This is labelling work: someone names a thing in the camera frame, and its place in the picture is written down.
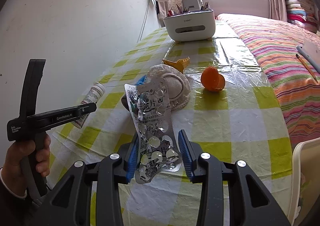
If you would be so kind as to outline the left hand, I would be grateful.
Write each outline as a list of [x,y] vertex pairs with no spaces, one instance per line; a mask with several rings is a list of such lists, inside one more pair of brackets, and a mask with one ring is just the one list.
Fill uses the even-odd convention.
[[[48,134],[44,138],[44,147],[36,153],[36,171],[42,177],[50,174],[49,158],[50,158],[51,139]],[[4,165],[1,169],[1,179],[5,187],[18,197],[24,197],[27,190],[27,181],[22,172],[21,160],[28,157],[35,150],[34,141],[15,142],[7,151]]]

